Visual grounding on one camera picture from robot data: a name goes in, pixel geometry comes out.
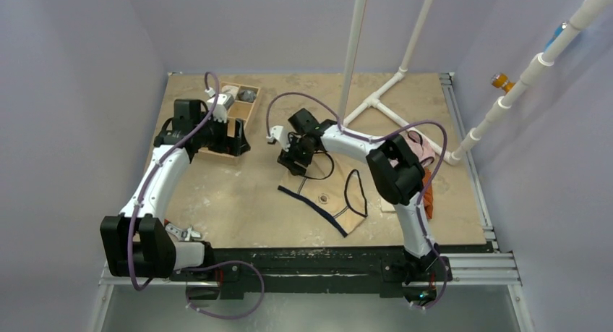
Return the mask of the pink underwear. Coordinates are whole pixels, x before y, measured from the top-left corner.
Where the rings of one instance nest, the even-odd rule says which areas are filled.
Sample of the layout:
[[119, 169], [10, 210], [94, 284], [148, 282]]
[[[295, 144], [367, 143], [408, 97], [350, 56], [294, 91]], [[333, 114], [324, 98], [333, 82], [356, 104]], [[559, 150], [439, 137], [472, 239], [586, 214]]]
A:
[[429, 141], [416, 130], [402, 132], [400, 136], [406, 141], [413, 154], [418, 158], [422, 167], [428, 168], [436, 158], [436, 153]]

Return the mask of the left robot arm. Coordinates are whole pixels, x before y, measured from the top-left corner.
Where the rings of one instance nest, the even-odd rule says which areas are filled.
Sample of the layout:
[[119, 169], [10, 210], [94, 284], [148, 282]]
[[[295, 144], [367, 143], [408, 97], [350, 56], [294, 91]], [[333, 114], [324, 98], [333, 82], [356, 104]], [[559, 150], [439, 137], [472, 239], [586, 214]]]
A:
[[134, 194], [100, 235], [113, 276], [168, 278], [187, 268], [199, 281], [215, 273], [206, 242], [175, 242], [165, 229], [166, 211], [188, 165], [201, 149], [234, 157], [249, 151], [245, 121], [230, 116], [234, 98], [221, 93], [207, 101], [176, 99], [173, 116], [153, 140], [149, 166]]

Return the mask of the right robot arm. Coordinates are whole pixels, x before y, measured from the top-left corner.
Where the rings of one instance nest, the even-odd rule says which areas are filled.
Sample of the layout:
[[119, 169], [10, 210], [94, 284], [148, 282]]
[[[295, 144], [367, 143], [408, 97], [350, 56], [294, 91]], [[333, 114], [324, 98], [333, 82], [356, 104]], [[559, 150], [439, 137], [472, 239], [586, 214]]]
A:
[[288, 172], [278, 190], [302, 201], [347, 237], [367, 216], [367, 201], [358, 169], [342, 160], [367, 165], [378, 195], [390, 203], [403, 235], [408, 274], [423, 279], [434, 270], [440, 249], [429, 232], [434, 153], [413, 131], [370, 136], [342, 127], [336, 120], [318, 121], [305, 108], [289, 120], [291, 127], [267, 128], [267, 142], [281, 146], [277, 162]]

